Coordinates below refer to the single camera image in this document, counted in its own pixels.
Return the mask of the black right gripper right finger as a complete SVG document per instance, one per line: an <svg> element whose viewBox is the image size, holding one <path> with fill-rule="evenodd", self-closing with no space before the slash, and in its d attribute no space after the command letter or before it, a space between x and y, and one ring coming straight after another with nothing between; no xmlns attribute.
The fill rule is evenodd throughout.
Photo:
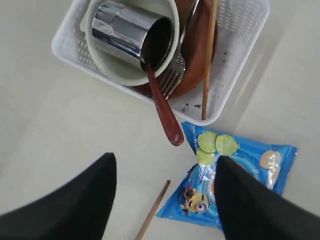
<svg viewBox="0 0 320 240"><path fill-rule="evenodd" d="M214 197L227 240L318 240L319 216L269 190L228 156L216 163Z"/></svg>

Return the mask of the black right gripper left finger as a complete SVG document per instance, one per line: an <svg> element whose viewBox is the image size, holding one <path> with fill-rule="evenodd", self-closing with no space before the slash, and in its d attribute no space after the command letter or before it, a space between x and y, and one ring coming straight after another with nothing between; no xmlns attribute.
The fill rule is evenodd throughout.
<svg viewBox="0 0 320 240"><path fill-rule="evenodd" d="M101 240L116 196L117 162L105 153L50 194L0 216L2 240Z"/></svg>

